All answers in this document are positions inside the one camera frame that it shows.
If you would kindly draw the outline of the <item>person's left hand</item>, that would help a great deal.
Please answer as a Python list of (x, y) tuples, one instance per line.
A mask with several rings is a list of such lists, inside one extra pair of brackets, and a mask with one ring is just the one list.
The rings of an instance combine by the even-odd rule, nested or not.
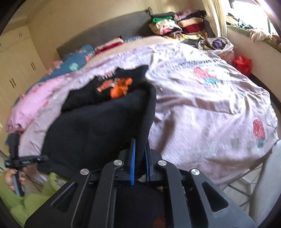
[[(4, 174), (4, 180), (5, 180), (6, 184), (8, 185), (8, 187), (12, 191), (15, 191), (15, 184), (14, 184), (13, 178), (15, 178), (17, 173), (18, 173), (18, 171), (15, 170), (15, 169), (7, 169), (5, 171), (5, 174)], [(25, 185), (25, 183), (26, 183), (26, 174), (25, 174), (25, 172), (20, 172), (18, 180), (19, 180), (21, 185), (23, 185), (23, 186)]]

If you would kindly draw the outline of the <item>green sleeve forearm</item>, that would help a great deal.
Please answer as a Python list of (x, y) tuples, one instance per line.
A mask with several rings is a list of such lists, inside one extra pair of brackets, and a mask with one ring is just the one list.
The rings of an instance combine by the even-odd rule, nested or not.
[(7, 169), (1, 172), (1, 199), (17, 223), (23, 227), (27, 219), (56, 193), (66, 181), (60, 179), (57, 174), (50, 173), (41, 192), (30, 193), (21, 197), (16, 195), (15, 186), (12, 183), (12, 176), (16, 173), (15, 169)]

